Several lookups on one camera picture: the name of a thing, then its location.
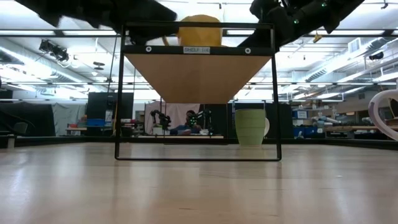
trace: mug handle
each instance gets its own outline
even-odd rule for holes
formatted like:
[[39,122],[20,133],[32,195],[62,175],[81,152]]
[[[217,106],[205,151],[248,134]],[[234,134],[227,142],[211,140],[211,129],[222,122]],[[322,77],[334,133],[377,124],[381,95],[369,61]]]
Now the mug handle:
[[268,134],[269,131],[269,120],[266,118],[266,128],[264,130],[264,137]]
[[398,90],[386,90],[382,91],[372,98],[369,102],[369,116],[372,119],[374,125],[386,136],[389,136],[393,140],[398,141],[398,133],[388,127],[380,118],[379,115],[379,103],[386,98],[392,98],[398,101]]

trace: green mug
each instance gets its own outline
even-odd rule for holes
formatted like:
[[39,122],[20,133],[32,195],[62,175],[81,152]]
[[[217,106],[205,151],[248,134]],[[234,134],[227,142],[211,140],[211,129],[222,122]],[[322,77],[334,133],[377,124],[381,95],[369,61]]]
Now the green mug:
[[236,110],[235,127],[241,146],[260,146],[269,131],[266,111],[261,109]]

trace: black metal shelf frame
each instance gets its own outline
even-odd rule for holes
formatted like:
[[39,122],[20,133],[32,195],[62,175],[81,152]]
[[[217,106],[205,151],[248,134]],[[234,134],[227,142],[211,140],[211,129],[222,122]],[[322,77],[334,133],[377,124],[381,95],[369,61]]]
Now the black metal shelf frame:
[[114,158],[119,161],[218,161],[218,162],[277,162],[282,159],[280,118],[279,118],[279,99],[278,99],[278,83],[275,60],[275,31],[273,24],[247,24],[247,23],[217,23],[217,22],[128,22],[122,26],[120,58],[119,58],[119,81],[118,81],[118,101],[117,107],[122,108],[122,89],[123,89],[123,73],[124,73],[124,54],[184,54],[186,47],[180,46],[140,46],[126,45],[127,27],[217,27],[217,28],[241,28],[241,29],[269,29],[271,32],[271,48],[256,47],[209,47],[205,55],[247,55],[250,56],[269,56],[272,62],[272,87],[274,95],[274,103],[276,104],[276,152],[277,156],[273,159],[214,159],[214,158],[135,158],[120,157],[121,138],[121,118],[116,114],[116,136]]

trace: person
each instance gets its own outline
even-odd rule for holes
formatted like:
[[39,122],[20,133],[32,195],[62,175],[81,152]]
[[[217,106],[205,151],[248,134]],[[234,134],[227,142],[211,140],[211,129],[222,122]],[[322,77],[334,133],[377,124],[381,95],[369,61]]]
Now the person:
[[190,134],[199,134],[201,127],[200,125],[194,124],[190,125],[190,118],[195,116],[196,113],[193,110],[187,111],[187,116],[185,120],[187,121],[185,124],[178,125],[177,127],[170,130],[171,135],[190,135]]

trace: wooden floor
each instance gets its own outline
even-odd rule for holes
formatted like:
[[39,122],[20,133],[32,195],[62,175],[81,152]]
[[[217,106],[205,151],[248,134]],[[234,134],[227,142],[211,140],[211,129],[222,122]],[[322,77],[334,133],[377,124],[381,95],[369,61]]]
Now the wooden floor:
[[[123,145],[129,149],[250,154],[238,146]],[[1,149],[0,223],[398,223],[398,151],[283,150],[282,162],[233,163],[120,162],[107,143]]]

